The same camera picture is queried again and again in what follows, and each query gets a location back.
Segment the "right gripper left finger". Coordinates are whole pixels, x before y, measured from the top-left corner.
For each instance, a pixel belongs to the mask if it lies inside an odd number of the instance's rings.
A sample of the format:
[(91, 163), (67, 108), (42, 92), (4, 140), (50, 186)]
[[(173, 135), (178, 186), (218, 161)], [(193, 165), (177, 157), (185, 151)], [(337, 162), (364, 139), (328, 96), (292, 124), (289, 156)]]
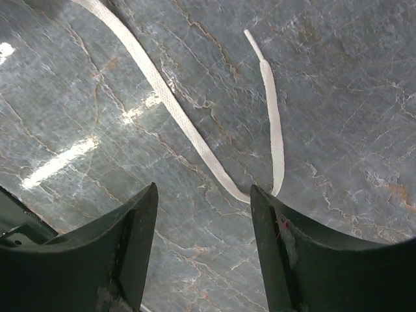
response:
[(150, 184), (43, 244), (1, 245), (1, 310), (139, 311), (158, 199)]

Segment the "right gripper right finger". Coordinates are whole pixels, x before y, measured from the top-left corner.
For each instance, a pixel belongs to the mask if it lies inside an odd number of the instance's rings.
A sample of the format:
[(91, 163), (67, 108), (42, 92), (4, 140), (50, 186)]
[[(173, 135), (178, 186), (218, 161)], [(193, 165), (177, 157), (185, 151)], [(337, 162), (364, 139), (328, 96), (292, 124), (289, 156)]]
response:
[(270, 311), (414, 311), (415, 240), (381, 244), (331, 229), (252, 186)]

